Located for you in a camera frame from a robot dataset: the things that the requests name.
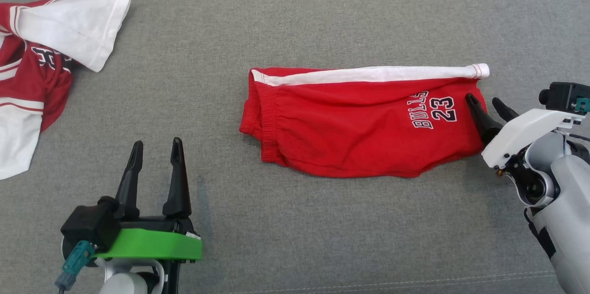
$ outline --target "black cable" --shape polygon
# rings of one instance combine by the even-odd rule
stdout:
[[[584,141],[590,141],[590,138],[586,138],[586,136],[577,135],[577,134],[569,134],[570,137],[575,139],[582,139]]]

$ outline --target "robotic arm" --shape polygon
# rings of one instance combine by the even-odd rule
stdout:
[[[565,132],[590,112],[589,98],[588,86],[554,82],[539,95],[546,110],[523,115],[494,98],[492,105],[507,121],[502,126],[476,97],[466,96],[485,163],[514,183],[529,228],[567,294],[590,294],[590,154],[567,137],[588,139]]]

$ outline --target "gray table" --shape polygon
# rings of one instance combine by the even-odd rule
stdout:
[[[238,126],[248,70],[272,65],[484,62],[486,99],[524,112],[554,80],[590,83],[589,25],[589,0],[132,0],[104,70],[76,73],[31,169],[0,182],[1,291],[55,290],[59,227],[115,193],[137,139],[139,208],[160,213],[179,136],[204,242],[181,293],[559,293],[478,156],[415,179],[314,178],[263,164]],[[85,269],[74,293],[101,281]]]

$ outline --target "red and white garment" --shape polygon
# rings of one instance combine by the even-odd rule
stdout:
[[[467,67],[252,69],[240,131],[262,160],[335,178],[414,177],[483,148],[466,105],[489,76]]]
[[[0,3],[0,179],[28,170],[61,115],[76,63],[99,71],[130,0]]]

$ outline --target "folded red shorts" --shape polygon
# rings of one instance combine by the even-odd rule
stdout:
[[[318,176],[419,176],[483,148],[466,105],[489,76],[467,67],[251,69],[240,132],[262,160]]]

